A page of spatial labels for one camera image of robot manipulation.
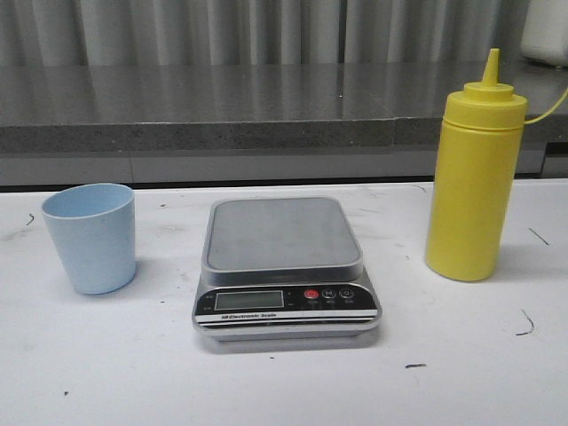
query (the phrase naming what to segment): bottle cap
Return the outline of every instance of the bottle cap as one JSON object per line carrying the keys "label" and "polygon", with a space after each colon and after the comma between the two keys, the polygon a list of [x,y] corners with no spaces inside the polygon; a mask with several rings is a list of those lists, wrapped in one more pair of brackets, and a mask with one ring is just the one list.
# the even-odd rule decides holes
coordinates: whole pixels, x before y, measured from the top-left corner
{"label": "bottle cap", "polygon": [[513,130],[525,125],[528,102],[499,83],[499,49],[491,49],[481,82],[466,83],[447,97],[444,121],[474,130]]}

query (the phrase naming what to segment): button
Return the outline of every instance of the button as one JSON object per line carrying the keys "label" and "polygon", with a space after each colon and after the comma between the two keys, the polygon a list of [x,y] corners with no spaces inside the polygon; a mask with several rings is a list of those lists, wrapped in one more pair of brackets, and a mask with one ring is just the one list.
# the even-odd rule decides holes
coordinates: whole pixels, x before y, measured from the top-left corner
{"label": "button", "polygon": [[320,297],[320,293],[314,288],[308,288],[304,291],[304,297],[306,299],[317,299],[318,297]]}
{"label": "button", "polygon": [[339,290],[339,296],[343,299],[351,299],[355,296],[355,293],[350,288],[342,288]]}
{"label": "button", "polygon": [[321,295],[324,296],[326,299],[333,299],[337,296],[337,293],[335,292],[335,290],[332,290],[331,288],[326,288],[324,290],[321,290]]}

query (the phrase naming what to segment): red button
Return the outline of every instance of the red button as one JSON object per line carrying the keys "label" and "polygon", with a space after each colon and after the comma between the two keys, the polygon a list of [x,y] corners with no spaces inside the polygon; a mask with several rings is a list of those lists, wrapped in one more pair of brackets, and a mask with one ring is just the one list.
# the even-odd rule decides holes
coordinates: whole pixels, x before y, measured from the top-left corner
{"label": "red button", "polygon": [[318,292],[318,290],[314,290],[313,288],[309,288],[309,289],[304,291],[304,297],[306,299],[317,299],[318,297],[320,297],[320,293]]}

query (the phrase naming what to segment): gray granite countertop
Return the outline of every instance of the gray granite countertop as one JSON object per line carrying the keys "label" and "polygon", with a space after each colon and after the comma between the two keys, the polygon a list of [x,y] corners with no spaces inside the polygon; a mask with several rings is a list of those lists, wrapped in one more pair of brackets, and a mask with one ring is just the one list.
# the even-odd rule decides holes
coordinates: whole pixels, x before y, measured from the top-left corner
{"label": "gray granite countertop", "polygon": [[[0,68],[0,153],[434,146],[446,96],[483,62]],[[546,111],[568,70],[505,64],[501,81]],[[525,143],[568,141],[568,103]]]}

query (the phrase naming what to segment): digital scale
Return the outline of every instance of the digital scale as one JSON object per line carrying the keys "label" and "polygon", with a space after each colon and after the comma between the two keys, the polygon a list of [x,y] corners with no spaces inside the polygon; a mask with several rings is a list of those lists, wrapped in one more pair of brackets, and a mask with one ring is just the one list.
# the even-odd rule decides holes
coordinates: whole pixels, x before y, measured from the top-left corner
{"label": "digital scale", "polygon": [[383,310],[338,201],[216,203],[193,324],[219,341],[357,335]]}

